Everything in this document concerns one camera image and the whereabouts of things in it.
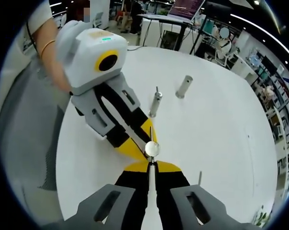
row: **yellow ring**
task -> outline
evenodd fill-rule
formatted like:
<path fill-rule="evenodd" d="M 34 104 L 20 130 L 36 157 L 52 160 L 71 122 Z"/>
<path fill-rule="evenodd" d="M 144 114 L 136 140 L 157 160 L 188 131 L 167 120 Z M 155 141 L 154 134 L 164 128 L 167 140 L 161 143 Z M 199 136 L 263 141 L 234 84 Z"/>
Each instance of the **yellow ring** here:
<path fill-rule="evenodd" d="M 100 69 L 99 69 L 99 66 L 101 64 L 101 62 L 107 58 L 108 56 L 110 55 L 116 55 L 118 57 L 118 51 L 117 50 L 109 50 L 109 51 L 106 51 L 105 53 L 103 53 L 99 58 L 98 60 L 96 61 L 96 64 L 95 64 L 95 70 L 97 72 L 102 72 Z"/>

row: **camera lens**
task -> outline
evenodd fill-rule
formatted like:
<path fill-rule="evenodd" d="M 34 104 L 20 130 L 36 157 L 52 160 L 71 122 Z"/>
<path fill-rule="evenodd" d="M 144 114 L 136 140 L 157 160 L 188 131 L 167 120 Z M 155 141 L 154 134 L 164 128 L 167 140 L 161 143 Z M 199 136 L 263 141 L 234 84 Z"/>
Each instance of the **camera lens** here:
<path fill-rule="evenodd" d="M 117 62 L 118 56 L 117 55 L 109 55 L 102 62 L 99 64 L 100 71 L 107 71 L 111 69 Z"/>

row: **person in background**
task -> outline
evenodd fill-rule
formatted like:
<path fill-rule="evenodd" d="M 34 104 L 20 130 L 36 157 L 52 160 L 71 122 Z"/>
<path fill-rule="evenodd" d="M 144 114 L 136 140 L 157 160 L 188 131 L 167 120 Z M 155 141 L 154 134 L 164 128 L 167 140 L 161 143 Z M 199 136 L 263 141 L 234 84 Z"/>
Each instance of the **person in background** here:
<path fill-rule="evenodd" d="M 264 102 L 265 105 L 269 104 L 269 102 L 273 99 L 275 93 L 274 93 L 274 88 L 272 85 L 268 85 L 265 88 L 262 88 L 262 100 Z"/>
<path fill-rule="evenodd" d="M 142 14 L 142 13 L 144 13 L 143 1 L 142 0 L 136 0 L 132 5 L 132 10 L 131 10 L 132 25 L 131 25 L 130 34 L 136 35 L 136 34 L 140 33 L 142 17 L 140 17 L 138 15 Z"/>
<path fill-rule="evenodd" d="M 38 225 L 62 219 L 56 148 L 71 87 L 56 60 L 57 32 L 45 0 L 16 35 L 0 72 L 0 160 L 12 191 Z M 25 37 L 34 41 L 34 57 L 23 52 Z"/>
<path fill-rule="evenodd" d="M 194 18 L 194 21 L 195 21 L 194 23 L 195 23 L 195 25 L 196 25 L 197 27 L 201 27 L 201 25 L 202 25 L 205 17 L 206 17 L 206 15 L 203 14 L 203 10 L 199 10 L 199 13 L 197 13 L 197 14 L 195 15 L 195 18 Z"/>
<path fill-rule="evenodd" d="M 65 0 L 68 2 L 69 7 L 67 9 L 67 20 L 66 23 L 72 20 L 84 21 L 84 8 L 90 8 L 89 0 L 75 0 L 71 3 L 70 0 Z"/>
<path fill-rule="evenodd" d="M 128 26 L 129 26 L 128 21 L 129 21 L 129 18 L 131 16 L 131 9 L 132 9 L 131 0 L 124 0 L 121 33 L 127 33 L 128 32 Z"/>
<path fill-rule="evenodd" d="M 230 37 L 231 37 L 231 34 L 227 38 L 216 43 L 215 45 L 216 52 L 217 52 L 217 56 L 219 59 L 223 59 L 225 55 L 227 55 L 230 52 L 232 48 L 232 42 L 230 40 Z"/>

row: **gray gripper mount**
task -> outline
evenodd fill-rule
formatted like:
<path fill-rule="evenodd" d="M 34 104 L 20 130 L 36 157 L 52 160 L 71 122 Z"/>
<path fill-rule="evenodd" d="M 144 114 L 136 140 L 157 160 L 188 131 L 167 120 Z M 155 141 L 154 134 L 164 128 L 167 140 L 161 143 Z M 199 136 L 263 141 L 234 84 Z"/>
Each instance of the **gray gripper mount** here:
<path fill-rule="evenodd" d="M 124 214 L 135 189 L 107 184 L 82 201 L 76 215 L 48 224 L 43 230 L 121 230 Z M 226 213 L 225 205 L 199 185 L 170 190 L 178 207 L 182 230 L 260 230 L 239 223 Z M 105 224 L 101 221 L 107 217 Z"/>
<path fill-rule="evenodd" d="M 127 85 L 122 72 L 105 83 L 117 92 L 131 112 L 140 107 L 136 94 Z M 85 116 L 86 123 L 102 137 L 114 128 L 115 124 L 102 110 L 93 90 L 88 90 L 80 96 L 72 96 L 71 102 Z"/>

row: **round white table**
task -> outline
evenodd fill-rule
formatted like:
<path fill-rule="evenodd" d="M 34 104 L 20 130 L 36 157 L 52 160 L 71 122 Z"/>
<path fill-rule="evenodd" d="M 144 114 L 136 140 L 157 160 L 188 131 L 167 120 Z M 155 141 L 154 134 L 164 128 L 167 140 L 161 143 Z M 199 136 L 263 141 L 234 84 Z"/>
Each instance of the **round white table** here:
<path fill-rule="evenodd" d="M 153 119 L 161 146 L 156 160 L 180 167 L 190 184 L 198 183 L 202 171 L 201 186 L 239 222 L 250 222 L 262 205 L 271 211 L 276 150 L 265 112 L 245 80 L 204 59 L 153 47 L 128 52 L 122 71 L 146 114 L 156 86 L 163 93 Z M 185 98 L 178 99 L 175 91 L 185 75 L 192 76 L 193 83 Z M 132 162 L 96 138 L 69 103 L 56 159 L 64 219 L 105 184 L 114 184 Z"/>

